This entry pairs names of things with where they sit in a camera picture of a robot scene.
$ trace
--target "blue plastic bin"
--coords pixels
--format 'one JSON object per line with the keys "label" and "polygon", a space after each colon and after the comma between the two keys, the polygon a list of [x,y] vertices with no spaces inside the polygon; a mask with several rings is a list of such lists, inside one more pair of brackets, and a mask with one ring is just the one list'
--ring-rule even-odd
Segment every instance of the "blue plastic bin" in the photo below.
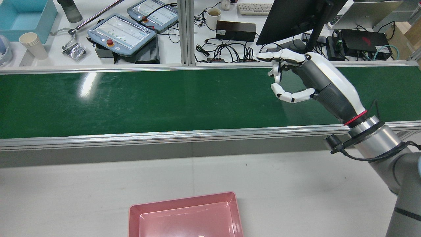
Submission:
{"label": "blue plastic bin", "polygon": [[19,41],[24,33],[34,32],[44,44],[57,9],[53,0],[3,0],[0,15],[0,35],[9,41]]}

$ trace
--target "monitor stand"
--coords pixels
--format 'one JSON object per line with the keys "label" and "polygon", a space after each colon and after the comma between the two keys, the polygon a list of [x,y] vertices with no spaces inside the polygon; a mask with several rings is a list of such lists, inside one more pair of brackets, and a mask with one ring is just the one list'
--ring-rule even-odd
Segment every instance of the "monitor stand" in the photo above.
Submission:
{"label": "monitor stand", "polygon": [[330,20],[329,15],[332,9],[333,9],[333,3],[329,0],[325,0],[320,16],[318,16],[318,19],[316,21],[316,24],[313,28],[312,34],[310,35],[310,39],[307,42],[307,44],[304,44],[299,39],[295,39],[294,42],[290,41],[290,42],[281,44],[280,46],[282,48],[287,48],[300,54],[313,51],[314,47],[317,45],[317,40],[319,39],[319,36],[320,36],[320,33],[322,32],[323,27],[325,26],[326,22]]}

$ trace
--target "pink tray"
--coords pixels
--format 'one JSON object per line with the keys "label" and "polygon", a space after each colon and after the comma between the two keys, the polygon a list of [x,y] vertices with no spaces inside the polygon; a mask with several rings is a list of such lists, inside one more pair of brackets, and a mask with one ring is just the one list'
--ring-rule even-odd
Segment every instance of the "pink tray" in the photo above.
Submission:
{"label": "pink tray", "polygon": [[243,237],[235,193],[133,205],[128,237]]}

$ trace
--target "laptop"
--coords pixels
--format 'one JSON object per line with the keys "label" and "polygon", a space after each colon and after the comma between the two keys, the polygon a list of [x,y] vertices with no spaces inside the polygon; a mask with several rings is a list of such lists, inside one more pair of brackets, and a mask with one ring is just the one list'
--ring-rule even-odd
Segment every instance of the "laptop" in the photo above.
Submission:
{"label": "laptop", "polygon": [[357,25],[373,28],[401,3],[403,0],[353,3],[343,15],[337,15],[328,22],[328,27],[331,30],[355,29]]}

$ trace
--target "gray bottle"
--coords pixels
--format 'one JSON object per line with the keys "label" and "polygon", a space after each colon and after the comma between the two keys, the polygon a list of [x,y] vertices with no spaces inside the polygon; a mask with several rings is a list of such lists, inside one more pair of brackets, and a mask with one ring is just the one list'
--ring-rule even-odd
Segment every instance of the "gray bottle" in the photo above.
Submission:
{"label": "gray bottle", "polygon": [[57,2],[63,8],[69,22],[76,23],[82,20],[82,15],[73,0],[57,0]]}

